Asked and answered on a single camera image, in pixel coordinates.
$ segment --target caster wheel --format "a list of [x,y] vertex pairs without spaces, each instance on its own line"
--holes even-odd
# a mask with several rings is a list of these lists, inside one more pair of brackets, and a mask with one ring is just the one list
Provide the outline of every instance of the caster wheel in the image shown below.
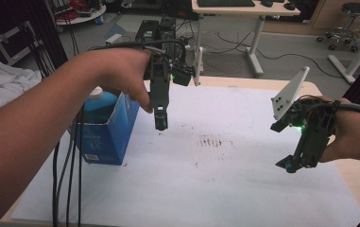
[[357,48],[356,46],[352,46],[352,47],[351,47],[351,52],[356,53],[357,50],[358,50],[358,48]]
[[335,48],[336,48],[336,45],[334,45],[334,44],[329,46],[329,50],[335,50]]

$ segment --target rolling stool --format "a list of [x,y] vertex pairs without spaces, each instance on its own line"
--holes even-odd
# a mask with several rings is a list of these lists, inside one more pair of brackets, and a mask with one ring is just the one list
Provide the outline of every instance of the rolling stool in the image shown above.
[[[350,15],[350,19],[342,27],[336,27],[331,32],[326,32],[325,38],[331,39],[332,37],[336,38],[336,44],[340,40],[344,40],[345,44],[350,44],[353,42],[351,47],[351,52],[357,52],[358,48],[356,47],[357,35],[353,31],[350,31],[351,24],[353,23],[356,17],[360,18],[360,3],[346,3],[342,5],[342,11]],[[316,41],[321,43],[324,40],[323,37],[317,37]],[[336,44],[331,44],[329,50],[335,50]]]

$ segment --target keyboard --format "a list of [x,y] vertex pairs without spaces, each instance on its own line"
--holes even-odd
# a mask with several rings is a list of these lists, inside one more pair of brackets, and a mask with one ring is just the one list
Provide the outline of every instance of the keyboard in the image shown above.
[[200,8],[239,8],[254,7],[251,0],[197,0]]

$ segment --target blue bottle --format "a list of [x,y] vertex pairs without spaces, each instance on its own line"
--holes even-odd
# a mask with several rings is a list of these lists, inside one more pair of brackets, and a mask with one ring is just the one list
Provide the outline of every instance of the blue bottle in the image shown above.
[[91,124],[106,123],[111,117],[117,99],[117,96],[103,91],[101,87],[94,88],[85,100],[85,122]]

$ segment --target desk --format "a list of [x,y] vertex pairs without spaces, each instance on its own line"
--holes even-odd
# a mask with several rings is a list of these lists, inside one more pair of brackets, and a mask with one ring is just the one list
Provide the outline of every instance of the desk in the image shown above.
[[195,66],[197,69],[197,76],[200,71],[203,71],[202,62],[201,62],[201,54],[203,50],[200,47],[200,39],[201,39],[201,28],[200,28],[200,20],[203,18],[203,13],[210,14],[221,14],[221,15],[242,15],[242,16],[258,16],[259,20],[256,23],[256,27],[254,30],[254,36],[251,47],[248,49],[248,56],[253,65],[254,73],[256,76],[261,76],[263,74],[263,69],[258,62],[255,50],[257,44],[259,43],[260,34],[263,29],[263,25],[266,20],[266,16],[294,16],[299,15],[300,11],[298,9],[295,10],[287,10],[283,7],[283,3],[273,3],[271,8],[264,7],[260,1],[253,1],[255,7],[252,8],[200,8],[197,5],[197,0],[192,0],[192,9],[194,12],[199,13],[199,22],[198,22],[198,30],[197,30],[197,44],[196,44],[196,61]]

